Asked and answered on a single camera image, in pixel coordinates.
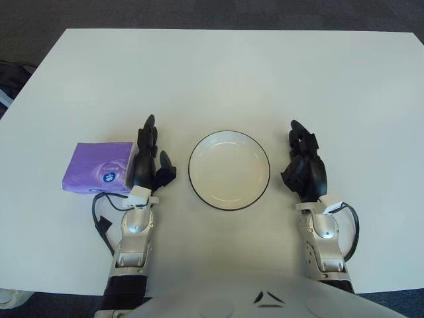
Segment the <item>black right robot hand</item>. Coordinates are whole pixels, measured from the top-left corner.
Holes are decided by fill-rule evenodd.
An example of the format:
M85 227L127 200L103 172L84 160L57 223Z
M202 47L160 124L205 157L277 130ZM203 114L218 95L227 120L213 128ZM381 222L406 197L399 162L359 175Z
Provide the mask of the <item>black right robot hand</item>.
M318 155L316 136L300 122L292 120L288 134L290 162L281 173L284 184L298 194L302 202L316 202L327 194L325 165Z

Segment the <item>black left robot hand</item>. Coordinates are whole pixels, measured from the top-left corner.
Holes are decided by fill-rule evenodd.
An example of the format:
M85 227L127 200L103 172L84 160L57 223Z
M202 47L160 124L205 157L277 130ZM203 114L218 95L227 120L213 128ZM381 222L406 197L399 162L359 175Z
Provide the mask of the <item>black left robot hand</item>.
M177 168L172 164L165 150L160 152L160 168L156 169L157 139L155 116L150 115L144 126L138 130L136 142L138 152L133 158L131 172L131 185L147 189L150 195L159 188L167 186L177 176Z

